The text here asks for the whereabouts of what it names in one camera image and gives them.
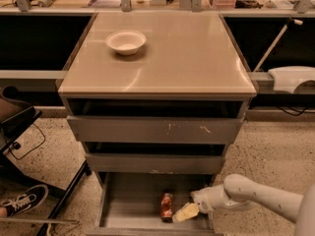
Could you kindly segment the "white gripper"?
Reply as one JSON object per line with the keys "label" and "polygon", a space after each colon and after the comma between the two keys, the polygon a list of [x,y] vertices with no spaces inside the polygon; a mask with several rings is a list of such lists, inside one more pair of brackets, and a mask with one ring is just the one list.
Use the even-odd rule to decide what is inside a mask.
{"label": "white gripper", "polygon": [[223,185],[192,191],[190,196],[192,197],[194,204],[187,203],[178,210],[172,217],[173,222],[178,223],[193,218],[197,216],[199,212],[213,212],[219,208],[225,207],[229,200],[229,196],[225,192]]}

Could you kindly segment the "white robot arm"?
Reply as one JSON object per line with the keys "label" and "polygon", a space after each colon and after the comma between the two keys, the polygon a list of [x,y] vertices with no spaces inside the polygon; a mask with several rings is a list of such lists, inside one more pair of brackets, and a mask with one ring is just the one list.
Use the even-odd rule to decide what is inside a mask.
{"label": "white robot arm", "polygon": [[294,236],[315,236],[315,185],[304,195],[256,183],[249,178],[230,174],[223,183],[190,193],[192,203],[183,206],[173,217],[182,222],[218,209],[243,210],[259,204],[295,224]]}

